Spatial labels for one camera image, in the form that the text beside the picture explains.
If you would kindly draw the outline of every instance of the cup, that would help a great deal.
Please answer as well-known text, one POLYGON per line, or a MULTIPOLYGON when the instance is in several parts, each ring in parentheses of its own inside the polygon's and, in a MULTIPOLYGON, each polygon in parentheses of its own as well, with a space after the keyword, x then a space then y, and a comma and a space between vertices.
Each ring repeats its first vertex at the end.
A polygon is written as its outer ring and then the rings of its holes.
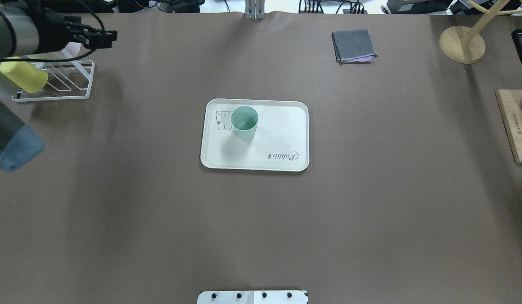
POLYGON ((249 140, 256 134, 259 114, 251 106, 239 106, 231 114, 231 125, 235 134, 249 140))

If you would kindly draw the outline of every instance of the cartoon bear drawing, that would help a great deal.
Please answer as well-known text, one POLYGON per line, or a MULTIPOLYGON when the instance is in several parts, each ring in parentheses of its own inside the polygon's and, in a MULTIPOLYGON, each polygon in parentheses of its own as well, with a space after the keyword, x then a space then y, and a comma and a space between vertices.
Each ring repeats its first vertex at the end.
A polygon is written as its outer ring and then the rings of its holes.
POLYGON ((230 130, 231 126, 231 111, 216 111, 216 122, 219 130, 230 130))

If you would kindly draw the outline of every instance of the wooden mug tree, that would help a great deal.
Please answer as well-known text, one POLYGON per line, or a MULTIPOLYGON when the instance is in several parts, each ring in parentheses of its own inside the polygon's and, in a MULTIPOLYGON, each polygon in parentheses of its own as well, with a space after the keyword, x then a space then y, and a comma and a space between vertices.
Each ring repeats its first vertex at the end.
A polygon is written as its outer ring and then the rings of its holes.
POLYGON ((486 50, 486 45, 484 44, 483 37, 479 35, 479 32, 496 15, 510 15, 522 12, 522 10, 501 11, 508 2, 509 0, 497 0, 497 2, 487 10, 472 0, 468 0, 471 6, 484 13, 483 17, 481 17, 471 29, 469 27, 456 25, 444 30, 439 37, 441 50, 456 62, 475 63, 481 60, 486 50))

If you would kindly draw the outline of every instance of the folded gray towel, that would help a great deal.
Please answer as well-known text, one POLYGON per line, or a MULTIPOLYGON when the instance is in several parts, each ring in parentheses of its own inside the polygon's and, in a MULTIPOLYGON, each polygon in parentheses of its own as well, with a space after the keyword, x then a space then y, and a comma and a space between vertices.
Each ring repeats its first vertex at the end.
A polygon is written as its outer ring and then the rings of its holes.
POLYGON ((332 33, 332 43, 338 62, 371 62, 377 56, 368 29, 336 31, 332 33))

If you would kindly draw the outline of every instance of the wooden cutting board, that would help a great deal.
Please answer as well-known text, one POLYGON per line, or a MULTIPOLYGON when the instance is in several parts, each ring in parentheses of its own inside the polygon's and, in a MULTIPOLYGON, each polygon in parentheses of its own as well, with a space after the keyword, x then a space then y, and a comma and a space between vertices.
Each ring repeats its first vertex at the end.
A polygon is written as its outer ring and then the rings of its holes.
POLYGON ((514 161, 522 163, 522 90, 497 90, 496 96, 514 161))

